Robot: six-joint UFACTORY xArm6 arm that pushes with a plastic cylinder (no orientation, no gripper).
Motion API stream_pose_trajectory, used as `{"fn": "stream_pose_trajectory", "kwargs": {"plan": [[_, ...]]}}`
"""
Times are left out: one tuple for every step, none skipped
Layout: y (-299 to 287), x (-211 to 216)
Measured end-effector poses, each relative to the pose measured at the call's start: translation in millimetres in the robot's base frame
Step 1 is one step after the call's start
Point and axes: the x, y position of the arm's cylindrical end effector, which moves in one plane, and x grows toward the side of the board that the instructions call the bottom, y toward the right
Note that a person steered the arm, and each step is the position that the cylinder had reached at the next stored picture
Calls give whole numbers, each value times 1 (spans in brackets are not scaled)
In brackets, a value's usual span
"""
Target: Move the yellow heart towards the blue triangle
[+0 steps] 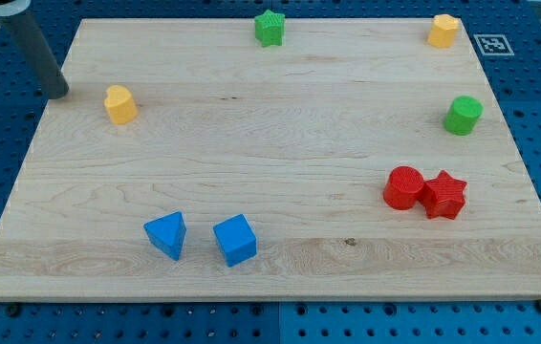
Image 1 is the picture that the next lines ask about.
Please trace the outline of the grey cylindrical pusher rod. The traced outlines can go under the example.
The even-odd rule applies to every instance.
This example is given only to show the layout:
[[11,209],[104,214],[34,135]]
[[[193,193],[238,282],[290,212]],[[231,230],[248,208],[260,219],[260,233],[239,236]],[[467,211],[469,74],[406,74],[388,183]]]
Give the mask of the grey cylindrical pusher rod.
[[18,15],[0,17],[0,25],[10,33],[46,98],[58,99],[66,96],[69,85],[34,18],[32,7]]

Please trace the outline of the white rod mount collar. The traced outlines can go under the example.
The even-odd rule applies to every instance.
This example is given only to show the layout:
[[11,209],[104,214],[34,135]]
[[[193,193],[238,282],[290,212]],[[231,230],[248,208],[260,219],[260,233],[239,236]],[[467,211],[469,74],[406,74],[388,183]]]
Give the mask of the white rod mount collar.
[[21,14],[29,9],[31,0],[0,1],[0,17],[11,17]]

